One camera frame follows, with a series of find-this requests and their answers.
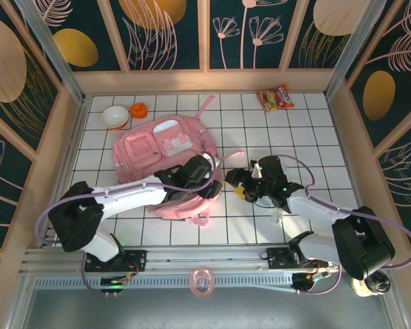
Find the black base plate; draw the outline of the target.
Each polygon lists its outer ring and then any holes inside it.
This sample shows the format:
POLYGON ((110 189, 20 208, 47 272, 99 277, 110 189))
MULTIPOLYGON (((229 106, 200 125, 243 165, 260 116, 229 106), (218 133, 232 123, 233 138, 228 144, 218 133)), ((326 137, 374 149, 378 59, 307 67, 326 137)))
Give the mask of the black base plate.
POLYGON ((84 271, 88 273, 137 273, 145 270, 146 261, 146 250, 125 250, 107 262, 102 262, 96 256, 89 254, 84 271))
POLYGON ((268 263, 269 269, 320 269, 328 268, 329 263, 323 260, 309 260, 290 247, 270 247, 260 252, 259 257, 268 263))

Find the orange snack packet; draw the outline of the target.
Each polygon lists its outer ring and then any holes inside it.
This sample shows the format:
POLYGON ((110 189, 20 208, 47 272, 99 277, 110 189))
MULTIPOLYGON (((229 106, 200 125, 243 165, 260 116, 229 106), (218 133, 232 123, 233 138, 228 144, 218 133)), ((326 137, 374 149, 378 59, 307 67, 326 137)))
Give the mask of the orange snack packet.
POLYGON ((282 84, 275 88, 259 90, 256 93, 256 97, 265 112, 285 110, 294 107, 294 103, 291 101, 288 94, 287 84, 282 84))

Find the black controller board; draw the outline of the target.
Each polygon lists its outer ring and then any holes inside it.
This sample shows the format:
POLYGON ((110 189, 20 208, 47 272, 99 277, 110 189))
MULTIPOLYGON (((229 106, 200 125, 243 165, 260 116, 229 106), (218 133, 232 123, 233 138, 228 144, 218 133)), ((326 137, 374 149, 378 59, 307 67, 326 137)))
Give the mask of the black controller board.
POLYGON ((324 291, 312 291, 316 281, 330 276, 328 271, 314 272, 314 273, 294 273, 292 275, 291 288, 297 293, 304 293, 306 295, 324 295, 330 292, 329 289, 324 291))
POLYGON ((105 295, 117 295, 123 291, 128 279, 125 276, 102 277, 100 279, 100 291, 105 295))

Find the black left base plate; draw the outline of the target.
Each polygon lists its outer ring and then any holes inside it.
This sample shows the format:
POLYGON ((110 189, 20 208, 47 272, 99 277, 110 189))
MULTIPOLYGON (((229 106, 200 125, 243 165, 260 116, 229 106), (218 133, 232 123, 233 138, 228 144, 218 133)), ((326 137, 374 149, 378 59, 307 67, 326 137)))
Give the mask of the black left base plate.
POLYGON ((125 250, 107 262, 102 262, 96 256, 89 254, 84 271, 88 273, 137 273, 145 270, 146 261, 146 250, 125 250))

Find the aluminium frame post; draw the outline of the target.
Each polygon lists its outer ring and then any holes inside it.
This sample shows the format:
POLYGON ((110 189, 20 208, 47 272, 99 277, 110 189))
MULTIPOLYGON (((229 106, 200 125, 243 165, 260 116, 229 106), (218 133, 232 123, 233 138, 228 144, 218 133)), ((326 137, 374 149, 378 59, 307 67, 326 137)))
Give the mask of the aluminium frame post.
POLYGON ((84 94, 62 55, 51 27, 60 27, 73 11, 71 0, 14 0, 73 98, 82 105, 84 94))
POLYGON ((349 37, 326 85, 324 92, 328 104, 331 103, 347 71, 358 56, 375 22, 382 13, 387 0, 370 0, 358 21, 354 32, 349 37))

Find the white jar black lid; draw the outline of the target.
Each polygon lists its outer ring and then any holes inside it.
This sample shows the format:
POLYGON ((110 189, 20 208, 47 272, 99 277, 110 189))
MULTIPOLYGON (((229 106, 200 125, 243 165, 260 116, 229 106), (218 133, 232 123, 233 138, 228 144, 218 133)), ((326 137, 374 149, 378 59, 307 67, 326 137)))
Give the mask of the white jar black lid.
POLYGON ((376 271, 364 280, 351 279, 351 288, 360 297, 384 295, 390 291, 390 278, 382 271, 376 271))

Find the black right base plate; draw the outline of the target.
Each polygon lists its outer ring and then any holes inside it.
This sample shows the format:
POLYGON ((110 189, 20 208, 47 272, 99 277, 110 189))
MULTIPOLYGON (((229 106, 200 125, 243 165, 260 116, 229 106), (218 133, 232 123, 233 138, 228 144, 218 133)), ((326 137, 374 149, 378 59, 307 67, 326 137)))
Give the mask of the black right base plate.
POLYGON ((268 263, 269 269, 320 269, 328 268, 329 263, 323 260, 309 260, 290 247, 270 247, 260 252, 259 257, 268 263))

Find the pink school backpack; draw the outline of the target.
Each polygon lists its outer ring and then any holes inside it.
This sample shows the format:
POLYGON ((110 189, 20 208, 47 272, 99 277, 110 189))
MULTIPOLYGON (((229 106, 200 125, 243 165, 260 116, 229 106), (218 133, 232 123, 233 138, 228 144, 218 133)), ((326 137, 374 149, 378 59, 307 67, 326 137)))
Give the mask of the pink school backpack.
MULTIPOLYGON (((213 101, 209 96, 194 117, 167 116, 127 131, 118 138, 113 148, 114 168, 119 184, 141 180, 156 171, 175 165, 185 165, 203 151, 210 152, 221 161, 211 133, 199 121, 200 116, 213 101)), ((223 183, 223 171, 218 168, 214 180, 223 183)), ((210 217, 210 207, 217 200, 204 199, 198 194, 187 194, 178 201, 149 205, 146 209, 163 219, 188 219, 205 226, 210 217)))

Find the white and orange bowl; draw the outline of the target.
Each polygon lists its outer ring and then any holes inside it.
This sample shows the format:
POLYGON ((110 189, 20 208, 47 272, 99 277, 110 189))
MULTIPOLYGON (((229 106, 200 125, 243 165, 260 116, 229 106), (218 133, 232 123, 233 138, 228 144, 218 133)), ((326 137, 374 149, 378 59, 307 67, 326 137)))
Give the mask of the white and orange bowl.
POLYGON ((127 124, 129 112, 122 106, 111 106, 102 112, 101 120, 109 130, 120 130, 127 124))

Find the orange crumpled ball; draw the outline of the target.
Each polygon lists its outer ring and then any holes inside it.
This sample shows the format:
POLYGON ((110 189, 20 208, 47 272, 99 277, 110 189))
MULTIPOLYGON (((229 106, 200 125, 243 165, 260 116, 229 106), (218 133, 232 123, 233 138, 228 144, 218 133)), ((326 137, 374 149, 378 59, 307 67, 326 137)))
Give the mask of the orange crumpled ball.
POLYGON ((134 119, 144 119, 148 115, 148 107, 145 103, 135 103, 130 107, 129 112, 134 119))

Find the pink tape roll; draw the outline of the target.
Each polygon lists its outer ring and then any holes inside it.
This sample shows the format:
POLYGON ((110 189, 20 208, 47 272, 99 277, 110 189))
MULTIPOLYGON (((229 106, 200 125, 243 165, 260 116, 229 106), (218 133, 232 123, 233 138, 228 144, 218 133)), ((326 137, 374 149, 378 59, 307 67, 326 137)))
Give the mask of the pink tape roll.
POLYGON ((216 286, 216 277, 210 269, 200 267, 191 273, 188 283, 194 295, 205 297, 213 292, 216 286))

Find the aluminium mounting rail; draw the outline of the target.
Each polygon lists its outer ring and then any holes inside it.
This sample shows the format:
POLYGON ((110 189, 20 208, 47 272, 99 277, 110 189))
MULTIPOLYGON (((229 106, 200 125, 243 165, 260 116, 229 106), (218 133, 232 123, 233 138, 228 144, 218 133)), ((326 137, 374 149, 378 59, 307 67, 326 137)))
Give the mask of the aluminium mounting rail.
MULTIPOLYGON (((200 267, 211 269, 214 273, 252 273, 256 271, 312 273, 316 269, 269 269, 268 263, 259 257, 260 252, 270 247, 290 247, 287 243, 270 245, 211 245, 211 246, 166 246, 166 247, 127 247, 125 250, 146 250, 147 261, 144 271, 149 274, 187 274, 200 267)), ((29 249, 23 256, 20 273, 42 273, 46 275, 73 275, 84 270, 86 260, 82 252, 64 252, 59 247, 29 249)), ((333 273, 342 268, 329 263, 327 269, 333 273)), ((88 273, 91 276, 121 275, 131 272, 88 273)))

